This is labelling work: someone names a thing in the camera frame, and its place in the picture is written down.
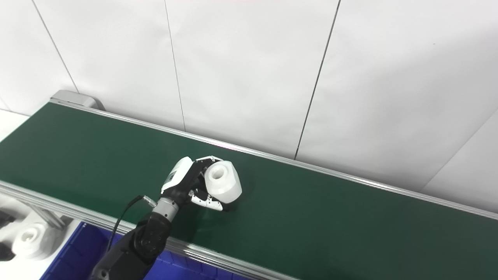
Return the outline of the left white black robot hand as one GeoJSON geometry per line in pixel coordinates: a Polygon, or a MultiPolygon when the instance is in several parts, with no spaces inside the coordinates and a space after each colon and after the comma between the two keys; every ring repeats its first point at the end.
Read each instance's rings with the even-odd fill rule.
{"type": "Polygon", "coordinates": [[[179,207],[194,203],[205,208],[228,212],[229,204],[208,194],[206,187],[206,171],[214,163],[222,161],[215,156],[206,156],[192,160],[181,158],[169,173],[161,188],[160,198],[168,198],[179,207]]]}

